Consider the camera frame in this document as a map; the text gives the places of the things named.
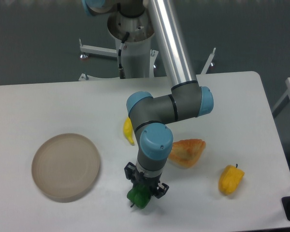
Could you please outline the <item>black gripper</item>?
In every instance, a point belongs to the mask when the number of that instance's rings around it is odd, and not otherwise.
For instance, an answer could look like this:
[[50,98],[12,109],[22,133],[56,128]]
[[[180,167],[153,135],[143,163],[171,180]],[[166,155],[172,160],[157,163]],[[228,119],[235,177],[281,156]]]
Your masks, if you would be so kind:
[[128,162],[124,168],[124,172],[126,179],[131,181],[132,188],[139,184],[145,185],[150,191],[153,191],[152,195],[157,199],[163,197],[169,189],[167,184],[161,183],[160,181],[163,168],[156,171],[150,171],[143,168],[139,162],[136,164]]

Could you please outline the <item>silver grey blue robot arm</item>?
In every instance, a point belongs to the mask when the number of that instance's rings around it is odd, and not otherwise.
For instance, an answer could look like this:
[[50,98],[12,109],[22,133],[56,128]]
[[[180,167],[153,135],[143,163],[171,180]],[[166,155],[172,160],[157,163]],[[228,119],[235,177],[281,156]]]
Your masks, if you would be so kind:
[[130,201],[161,198],[168,185],[160,177],[173,147],[173,134],[167,124],[199,117],[213,110],[209,88],[199,86],[182,40],[174,4],[170,0],[85,0],[90,15],[105,14],[112,9],[127,16],[148,12],[167,76],[172,81],[171,94],[154,98],[148,92],[137,92],[127,100],[128,116],[138,144],[135,164],[128,163],[125,175],[133,184],[127,197]]

